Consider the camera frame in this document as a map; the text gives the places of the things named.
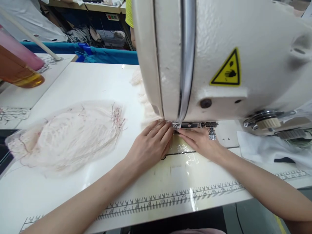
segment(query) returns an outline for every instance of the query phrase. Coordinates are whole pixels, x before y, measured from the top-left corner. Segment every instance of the hand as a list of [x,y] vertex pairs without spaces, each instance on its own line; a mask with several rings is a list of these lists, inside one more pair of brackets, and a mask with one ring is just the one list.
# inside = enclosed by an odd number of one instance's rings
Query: hand
[[171,122],[153,122],[135,139],[125,159],[137,165],[139,173],[143,174],[165,156],[172,134]]
[[179,129],[178,132],[179,136],[196,152],[214,163],[221,163],[226,154],[226,148],[221,146],[218,140],[209,140],[207,128]]

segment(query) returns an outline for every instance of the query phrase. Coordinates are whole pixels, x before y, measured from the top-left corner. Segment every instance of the yellow shirt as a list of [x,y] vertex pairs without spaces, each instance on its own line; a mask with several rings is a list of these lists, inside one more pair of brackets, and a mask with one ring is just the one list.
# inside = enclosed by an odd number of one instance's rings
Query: yellow shirt
[[132,0],[126,0],[126,23],[133,28],[132,21]]

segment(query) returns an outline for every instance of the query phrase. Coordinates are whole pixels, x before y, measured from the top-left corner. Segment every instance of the floor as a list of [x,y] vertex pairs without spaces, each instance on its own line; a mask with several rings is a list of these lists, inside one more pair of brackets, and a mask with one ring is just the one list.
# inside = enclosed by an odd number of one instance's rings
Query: floor
[[[300,192],[312,201],[312,187],[300,189]],[[256,199],[237,203],[237,214],[235,203],[223,206],[223,214],[227,234],[290,234],[284,221],[272,214]],[[115,229],[106,234],[120,234],[120,231]]]

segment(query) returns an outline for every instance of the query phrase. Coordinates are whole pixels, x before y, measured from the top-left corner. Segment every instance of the white rod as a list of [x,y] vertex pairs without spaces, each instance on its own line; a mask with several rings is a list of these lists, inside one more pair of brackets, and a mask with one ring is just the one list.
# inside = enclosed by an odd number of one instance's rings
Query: white rod
[[39,41],[34,35],[32,35],[29,31],[26,30],[20,23],[18,23],[11,15],[6,13],[1,7],[0,7],[0,13],[6,18],[8,21],[10,21],[12,24],[14,24],[19,30],[22,31],[22,33],[26,34],[33,42],[35,42],[38,46],[40,46],[45,52],[47,52],[49,55],[51,55],[56,61],[61,60],[59,56],[57,56],[55,53],[53,53],[48,47],[46,47],[41,41]]

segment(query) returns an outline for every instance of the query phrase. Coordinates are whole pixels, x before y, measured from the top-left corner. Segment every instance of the screw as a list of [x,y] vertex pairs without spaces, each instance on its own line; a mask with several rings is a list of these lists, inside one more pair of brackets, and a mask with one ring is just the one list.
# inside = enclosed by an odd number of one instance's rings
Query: screw
[[211,107],[212,101],[209,98],[201,100],[201,108],[205,109]]

